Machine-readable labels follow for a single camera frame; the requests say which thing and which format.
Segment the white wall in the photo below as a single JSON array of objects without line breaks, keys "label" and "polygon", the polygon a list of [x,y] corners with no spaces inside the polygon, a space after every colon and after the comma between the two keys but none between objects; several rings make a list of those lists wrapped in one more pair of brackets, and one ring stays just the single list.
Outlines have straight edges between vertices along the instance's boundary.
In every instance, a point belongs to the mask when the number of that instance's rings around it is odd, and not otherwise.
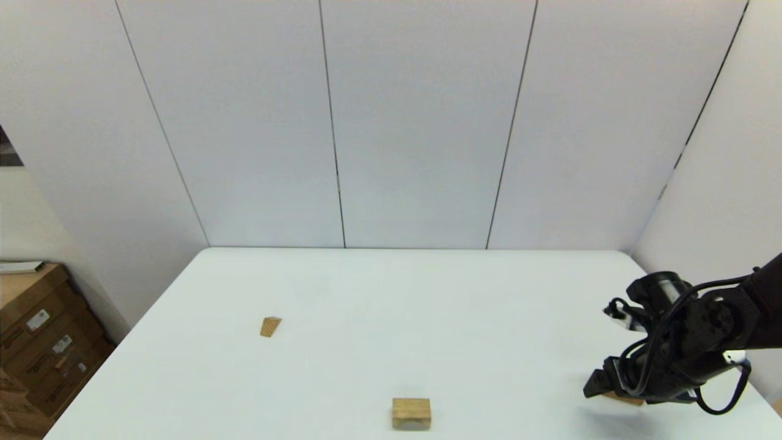
[{"label": "white wall", "polygon": [[134,325],[206,238],[114,2],[0,0],[0,124]]},{"label": "white wall", "polygon": [[120,341],[130,331],[22,167],[0,168],[0,260],[63,263],[111,338]]},{"label": "white wall", "polygon": [[629,250],[744,5],[541,0],[489,248]]},{"label": "white wall", "polygon": [[[782,2],[752,0],[681,162],[633,256],[692,283],[749,273],[782,251]],[[782,391],[782,350],[752,383]]]}]

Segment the black cable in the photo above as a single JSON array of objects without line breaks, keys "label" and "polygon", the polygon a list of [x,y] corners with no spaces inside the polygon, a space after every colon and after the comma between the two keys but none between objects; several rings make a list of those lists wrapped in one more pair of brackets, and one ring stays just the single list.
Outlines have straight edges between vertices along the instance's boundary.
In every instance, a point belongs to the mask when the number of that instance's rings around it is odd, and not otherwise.
[{"label": "black cable", "polygon": [[[646,391],[646,386],[649,383],[649,377],[651,376],[651,363],[652,359],[657,354],[657,351],[660,349],[660,344],[662,343],[662,335],[665,333],[666,328],[668,327],[671,319],[675,314],[678,313],[679,309],[684,305],[685,301],[692,296],[693,294],[697,294],[699,290],[708,289],[711,287],[721,287],[721,286],[729,286],[731,284],[739,284],[742,281],[746,280],[749,277],[749,275],[745,276],[739,276],[736,278],[729,278],[727,280],[717,280],[717,281],[709,281],[707,283],[701,283],[697,286],[692,286],[689,289],[685,290],[677,299],[673,302],[671,307],[663,314],[662,318],[660,319],[659,324],[657,325],[657,328],[655,329],[655,332],[648,338],[648,350],[646,355],[646,360],[644,361],[644,366],[641,368],[640,377],[638,379],[638,383],[635,387],[632,387],[627,391],[627,394],[633,395],[633,396],[640,396],[641,394]],[[625,358],[626,355],[619,358],[619,364],[625,365]],[[627,374],[625,374],[626,369],[620,368],[620,374],[622,374],[622,380],[627,384],[628,387],[630,387],[630,381],[627,377]]]},{"label": "black cable", "polygon": [[739,377],[738,383],[736,383],[736,391],[734,391],[734,396],[730,398],[730,403],[728,403],[728,406],[719,410],[712,409],[706,405],[706,402],[703,400],[703,395],[701,395],[701,387],[695,388],[695,396],[698,398],[696,401],[698,402],[698,406],[713,416],[719,416],[732,410],[733,407],[738,403],[738,399],[741,397],[741,393],[744,392],[744,388],[747,387],[747,382],[749,381],[749,374],[751,371],[752,365],[749,363],[749,360],[745,360],[744,363],[741,364],[741,377]]}]

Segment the wall panel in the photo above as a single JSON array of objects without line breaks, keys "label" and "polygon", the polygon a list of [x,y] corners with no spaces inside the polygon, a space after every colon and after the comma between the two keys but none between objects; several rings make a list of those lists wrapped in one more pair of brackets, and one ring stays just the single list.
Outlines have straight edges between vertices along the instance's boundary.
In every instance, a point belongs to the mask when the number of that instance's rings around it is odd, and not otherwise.
[{"label": "wall panel", "polygon": [[489,247],[629,250],[744,5],[541,0]]},{"label": "wall panel", "polygon": [[323,1],[348,247],[482,248],[533,1]]},{"label": "wall panel", "polygon": [[342,247],[317,0],[119,4],[210,244]]},{"label": "wall panel", "polygon": [[0,124],[134,325],[206,240],[117,8],[2,0],[0,11]]}]

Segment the rectangular wooden block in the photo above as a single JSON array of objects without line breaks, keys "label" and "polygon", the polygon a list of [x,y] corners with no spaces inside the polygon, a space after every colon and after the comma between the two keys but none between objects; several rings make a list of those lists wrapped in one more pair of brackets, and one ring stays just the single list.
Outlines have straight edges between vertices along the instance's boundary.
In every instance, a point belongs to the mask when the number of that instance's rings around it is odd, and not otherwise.
[{"label": "rectangular wooden block", "polygon": [[421,431],[432,426],[429,399],[394,399],[392,421],[394,429]]},{"label": "rectangular wooden block", "polygon": [[605,397],[610,397],[611,399],[619,400],[620,402],[629,403],[630,405],[635,405],[635,406],[641,406],[645,403],[643,399],[630,399],[627,397],[617,396],[616,393],[614,393],[613,391],[607,392],[603,395]]},{"label": "rectangular wooden block", "polygon": [[280,321],[282,321],[282,318],[275,318],[273,316],[264,318],[264,323],[260,326],[260,335],[271,337],[271,335],[274,334],[274,331],[277,330],[277,326],[280,325]]}]

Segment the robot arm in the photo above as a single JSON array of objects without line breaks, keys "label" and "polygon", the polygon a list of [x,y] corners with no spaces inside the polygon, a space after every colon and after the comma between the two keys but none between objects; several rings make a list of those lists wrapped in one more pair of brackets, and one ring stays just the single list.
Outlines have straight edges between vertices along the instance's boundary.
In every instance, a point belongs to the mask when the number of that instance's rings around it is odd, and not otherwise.
[{"label": "robot arm", "polygon": [[[698,291],[714,287],[698,298]],[[691,286],[674,272],[657,272],[627,288],[632,307],[614,298],[604,312],[647,337],[609,356],[584,387],[592,397],[613,391],[649,403],[697,402],[712,414],[731,410],[747,384],[744,349],[782,348],[782,254],[749,276]],[[731,403],[709,408],[700,395],[708,379],[739,366]]]}]

